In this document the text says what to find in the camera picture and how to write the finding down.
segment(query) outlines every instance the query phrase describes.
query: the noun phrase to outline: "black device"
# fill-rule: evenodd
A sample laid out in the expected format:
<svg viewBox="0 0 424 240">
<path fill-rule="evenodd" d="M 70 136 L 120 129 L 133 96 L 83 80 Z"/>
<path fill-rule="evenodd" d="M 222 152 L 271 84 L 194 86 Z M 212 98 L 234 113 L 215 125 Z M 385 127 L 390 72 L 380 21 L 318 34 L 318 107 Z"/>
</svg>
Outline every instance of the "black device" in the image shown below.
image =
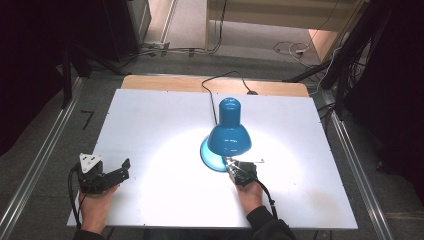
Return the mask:
<svg viewBox="0 0 424 240">
<path fill-rule="evenodd" d="M 83 173 L 82 167 L 78 169 L 78 182 L 81 192 L 87 194 L 101 194 L 109 188 L 120 184 L 128 179 L 128 169 L 131 167 L 130 159 L 127 158 L 122 167 L 105 174 L 103 172 L 103 162 L 99 161 L 88 172 Z"/>
<path fill-rule="evenodd" d="M 68 193 L 71 201 L 72 212 L 74 213 L 77 228 L 81 228 L 79 221 L 79 209 L 77 210 L 74 201 L 74 191 L 72 189 L 72 175 L 76 172 L 78 175 L 78 182 L 80 185 L 81 193 L 85 194 L 102 194 L 109 188 L 116 186 L 128 179 L 128 169 L 131 167 L 130 159 L 127 158 L 122 163 L 121 168 L 110 173 L 103 172 L 103 162 L 101 156 L 80 154 L 80 162 L 75 164 L 68 175 Z"/>
<path fill-rule="evenodd" d="M 257 179 L 256 165 L 251 162 L 234 161 L 229 165 L 228 173 L 234 184 L 243 187 Z"/>
</svg>

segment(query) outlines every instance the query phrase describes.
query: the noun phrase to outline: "tripod leg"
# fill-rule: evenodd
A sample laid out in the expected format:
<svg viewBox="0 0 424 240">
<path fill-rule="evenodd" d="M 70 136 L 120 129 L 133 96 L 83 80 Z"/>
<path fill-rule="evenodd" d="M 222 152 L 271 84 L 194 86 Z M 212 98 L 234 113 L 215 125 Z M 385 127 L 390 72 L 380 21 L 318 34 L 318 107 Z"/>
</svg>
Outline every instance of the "tripod leg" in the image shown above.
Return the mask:
<svg viewBox="0 0 424 240">
<path fill-rule="evenodd" d="M 90 57 L 91 59 L 95 60 L 96 62 L 100 63 L 107 69 L 111 70 L 113 73 L 117 75 L 126 76 L 127 74 L 123 73 L 120 69 L 115 67 L 114 65 L 110 64 L 106 60 L 102 59 L 101 57 L 97 56 L 93 52 L 89 51 L 88 49 L 84 48 L 83 46 L 75 46 L 78 50 L 80 50 L 83 54 Z"/>
</svg>

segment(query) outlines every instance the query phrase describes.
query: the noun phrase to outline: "lamp base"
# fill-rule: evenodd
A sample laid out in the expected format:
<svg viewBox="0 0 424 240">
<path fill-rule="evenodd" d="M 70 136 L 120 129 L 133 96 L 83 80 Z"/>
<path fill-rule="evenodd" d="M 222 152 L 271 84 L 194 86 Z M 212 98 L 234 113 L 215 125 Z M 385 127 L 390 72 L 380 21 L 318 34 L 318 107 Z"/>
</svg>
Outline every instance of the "lamp base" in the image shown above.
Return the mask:
<svg viewBox="0 0 424 240">
<path fill-rule="evenodd" d="M 200 146 L 200 157 L 208 168 L 217 172 L 227 172 L 227 166 L 223 157 L 216 155 L 209 150 L 207 137 L 203 140 L 202 145 Z"/>
</svg>

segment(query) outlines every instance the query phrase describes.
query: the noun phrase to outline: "metal frame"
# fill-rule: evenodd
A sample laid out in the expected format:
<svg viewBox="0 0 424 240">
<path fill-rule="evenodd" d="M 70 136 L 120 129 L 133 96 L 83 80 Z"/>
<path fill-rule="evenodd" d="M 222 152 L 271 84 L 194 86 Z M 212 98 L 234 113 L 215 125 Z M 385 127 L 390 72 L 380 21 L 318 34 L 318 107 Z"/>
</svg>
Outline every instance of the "metal frame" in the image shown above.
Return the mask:
<svg viewBox="0 0 424 240">
<path fill-rule="evenodd" d="M 329 104 L 334 102 L 331 90 L 323 91 L 323 98 L 325 103 Z M 368 177 L 362 168 L 361 162 L 356 154 L 355 148 L 353 147 L 352 141 L 350 140 L 349 134 L 347 133 L 345 124 L 339 120 L 339 117 L 335 112 L 331 115 L 332 122 L 336 128 L 340 142 L 345 151 L 346 158 L 352 169 L 353 176 L 355 177 L 356 183 L 358 184 L 359 191 L 361 192 L 362 199 L 367 208 L 368 214 L 370 215 L 371 221 L 374 225 L 375 232 L 377 233 L 378 239 L 381 240 L 392 240 L 394 239 L 393 234 L 390 231 L 390 227 L 386 221 L 383 210 L 378 203 L 377 196 L 368 180 Z"/>
<path fill-rule="evenodd" d="M 24 180 L 22 181 L 18 190 L 15 192 L 11 201 L 9 202 L 0 222 L 0 240 L 8 239 L 10 234 L 12 233 L 12 230 L 15 227 L 19 216 L 21 215 L 26 203 L 28 202 L 32 190 L 37 184 L 37 181 L 41 173 L 43 172 L 47 161 L 49 160 L 50 154 L 52 153 L 56 142 L 62 133 L 63 128 L 68 122 L 68 119 L 81 94 L 81 89 L 83 85 L 84 83 L 82 78 L 78 77 L 73 86 L 73 92 L 75 93 L 75 97 L 71 100 L 70 104 L 68 104 L 65 109 L 62 109 L 60 111 L 47 138 L 44 140 L 40 151 L 38 152 L 31 167 L 26 173 Z"/>
</svg>

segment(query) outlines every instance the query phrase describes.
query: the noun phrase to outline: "person's left hand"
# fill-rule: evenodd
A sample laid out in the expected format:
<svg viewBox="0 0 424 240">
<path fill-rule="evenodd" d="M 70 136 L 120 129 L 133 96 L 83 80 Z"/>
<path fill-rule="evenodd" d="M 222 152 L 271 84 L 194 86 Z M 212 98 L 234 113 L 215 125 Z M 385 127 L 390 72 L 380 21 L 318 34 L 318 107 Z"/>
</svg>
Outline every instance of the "person's left hand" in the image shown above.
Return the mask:
<svg viewBox="0 0 424 240">
<path fill-rule="evenodd" d="M 113 194 L 119 185 L 112 187 L 101 195 L 87 194 L 82 205 L 82 226 L 81 230 L 101 234 L 106 226 L 106 218 L 109 214 L 110 203 Z M 79 194 L 78 201 L 81 203 L 85 193 Z"/>
</svg>

